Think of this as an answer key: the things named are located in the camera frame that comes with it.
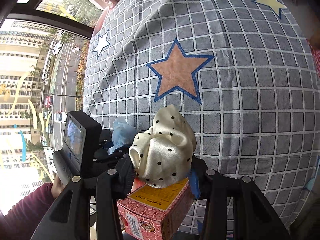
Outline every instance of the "camera screen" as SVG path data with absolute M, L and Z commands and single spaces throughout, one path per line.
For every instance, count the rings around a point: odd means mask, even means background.
M 83 139 L 83 131 L 71 119 L 69 119 L 67 129 L 64 133 L 64 141 L 74 156 L 78 159 L 80 159 Z

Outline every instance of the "street lamp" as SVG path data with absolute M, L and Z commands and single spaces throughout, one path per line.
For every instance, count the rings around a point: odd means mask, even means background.
M 61 97 L 73 97 L 73 98 L 79 98 L 80 96 L 71 96 L 71 95 L 60 95 L 60 94 L 53 94 L 49 93 L 50 96 L 61 96 Z

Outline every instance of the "window frame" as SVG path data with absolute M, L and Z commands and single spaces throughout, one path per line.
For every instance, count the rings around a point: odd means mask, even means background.
M 27 3 L 17 3 L 18 0 L 0 0 L 0 26 L 5 19 L 27 21 L 66 31 L 85 39 L 91 39 L 93 28 L 69 18 L 36 10 L 42 0 L 29 0 Z

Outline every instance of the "orange star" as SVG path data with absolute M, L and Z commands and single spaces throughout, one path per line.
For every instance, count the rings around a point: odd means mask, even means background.
M 201 103 L 196 72 L 213 58 L 210 55 L 186 55 L 175 39 L 165 59 L 146 64 L 159 76 L 155 101 L 178 89 Z

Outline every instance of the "pink cardboard box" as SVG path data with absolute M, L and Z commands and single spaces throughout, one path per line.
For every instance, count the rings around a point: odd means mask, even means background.
M 166 188 L 145 184 L 117 204 L 126 233 L 142 240 L 169 240 L 193 199 L 189 181 L 184 179 Z

